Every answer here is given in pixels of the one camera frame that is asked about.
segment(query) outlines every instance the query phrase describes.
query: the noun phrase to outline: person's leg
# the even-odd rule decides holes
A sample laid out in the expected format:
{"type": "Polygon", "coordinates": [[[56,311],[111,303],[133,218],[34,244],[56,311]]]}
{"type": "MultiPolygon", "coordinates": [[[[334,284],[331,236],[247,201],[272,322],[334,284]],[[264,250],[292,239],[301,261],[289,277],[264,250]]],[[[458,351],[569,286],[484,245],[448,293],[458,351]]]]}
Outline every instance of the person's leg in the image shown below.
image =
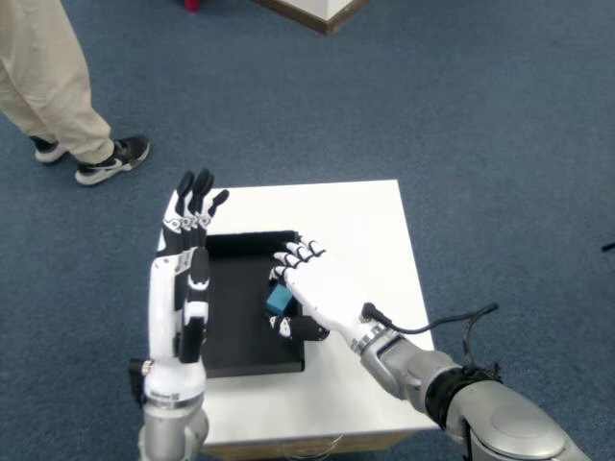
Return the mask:
{"type": "Polygon", "coordinates": [[[0,61],[0,110],[35,143],[35,157],[42,163],[59,160],[65,149],[12,85],[0,61]]]}
{"type": "Polygon", "coordinates": [[[15,109],[14,99],[12,108],[3,105],[24,132],[55,137],[80,162],[112,155],[111,129],[91,106],[86,60],[60,0],[0,1],[0,61],[32,111],[20,115],[27,110],[15,109]]]}
{"type": "Polygon", "coordinates": [[[23,133],[28,136],[44,139],[49,143],[56,142],[56,137],[49,131],[38,115],[21,97],[12,85],[9,74],[0,61],[0,110],[23,133]]]}

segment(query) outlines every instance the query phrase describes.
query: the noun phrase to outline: teal cube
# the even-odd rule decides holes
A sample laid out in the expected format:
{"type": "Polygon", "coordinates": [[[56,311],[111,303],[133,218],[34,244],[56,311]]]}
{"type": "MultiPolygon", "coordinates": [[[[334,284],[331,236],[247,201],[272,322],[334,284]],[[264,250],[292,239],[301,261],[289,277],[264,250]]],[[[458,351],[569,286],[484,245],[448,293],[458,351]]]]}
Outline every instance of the teal cube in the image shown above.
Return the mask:
{"type": "Polygon", "coordinates": [[[267,310],[274,315],[284,315],[291,301],[292,293],[278,284],[267,298],[267,310]]]}

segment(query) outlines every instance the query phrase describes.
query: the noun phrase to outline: wooden base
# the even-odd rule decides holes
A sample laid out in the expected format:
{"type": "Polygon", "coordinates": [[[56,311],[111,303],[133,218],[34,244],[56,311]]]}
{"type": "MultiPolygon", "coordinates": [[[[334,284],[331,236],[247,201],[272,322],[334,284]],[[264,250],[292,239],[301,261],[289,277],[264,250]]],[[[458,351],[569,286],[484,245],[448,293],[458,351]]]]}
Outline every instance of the wooden base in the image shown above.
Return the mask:
{"type": "Polygon", "coordinates": [[[204,451],[222,461],[288,459],[293,456],[390,449],[412,434],[413,432],[396,432],[393,434],[344,436],[337,441],[335,437],[332,437],[261,444],[205,446],[204,451]]]}
{"type": "Polygon", "coordinates": [[[320,32],[321,34],[332,34],[339,26],[342,25],[345,21],[347,21],[353,14],[358,12],[362,7],[367,5],[369,0],[353,0],[349,3],[342,11],[336,14],[329,20],[322,19],[318,16],[310,14],[309,12],[304,12],[288,3],[285,3],[283,0],[254,0],[259,5],[266,7],[274,12],[278,12],[279,14],[289,17],[297,22],[300,22],[304,26],[310,27],[316,32],[320,32]]]}

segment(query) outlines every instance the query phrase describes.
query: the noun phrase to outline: metal robot arm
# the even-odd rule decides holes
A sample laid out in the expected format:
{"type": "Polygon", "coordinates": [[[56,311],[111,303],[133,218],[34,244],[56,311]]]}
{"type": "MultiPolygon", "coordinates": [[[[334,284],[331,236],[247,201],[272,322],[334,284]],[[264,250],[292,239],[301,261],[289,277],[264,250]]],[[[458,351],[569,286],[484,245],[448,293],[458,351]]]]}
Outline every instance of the metal robot arm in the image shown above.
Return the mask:
{"type": "Polygon", "coordinates": [[[381,387],[438,423],[467,461],[589,459],[545,412],[486,371],[424,351],[361,315],[367,298],[317,242],[302,238],[286,248],[274,255],[280,265],[270,279],[319,325],[340,332],[381,387]]]}
{"type": "Polygon", "coordinates": [[[187,172],[173,192],[150,272],[148,360],[131,361],[135,397],[144,412],[142,461],[196,457],[209,424],[202,409],[206,372],[201,345],[209,315],[207,226],[229,197],[207,195],[213,175],[187,172]]]}

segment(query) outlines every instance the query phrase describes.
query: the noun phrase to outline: gray carpet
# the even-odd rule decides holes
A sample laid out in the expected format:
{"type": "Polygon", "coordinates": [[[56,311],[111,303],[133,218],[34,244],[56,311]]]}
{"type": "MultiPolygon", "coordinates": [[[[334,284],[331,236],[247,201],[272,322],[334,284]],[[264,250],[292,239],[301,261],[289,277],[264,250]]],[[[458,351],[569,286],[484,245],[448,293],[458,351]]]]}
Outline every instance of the gray carpet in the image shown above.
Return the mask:
{"type": "MultiPolygon", "coordinates": [[[[95,107],[154,150],[83,189],[0,122],[0,459],[136,458],[125,364],[169,191],[203,166],[224,186],[398,179],[430,317],[499,302],[479,360],[615,459],[615,3],[373,0],[330,37],[250,1],[64,4],[95,107]]],[[[434,339],[462,358],[461,326],[434,339]]],[[[333,459],[459,458],[433,431],[333,459]]]]}

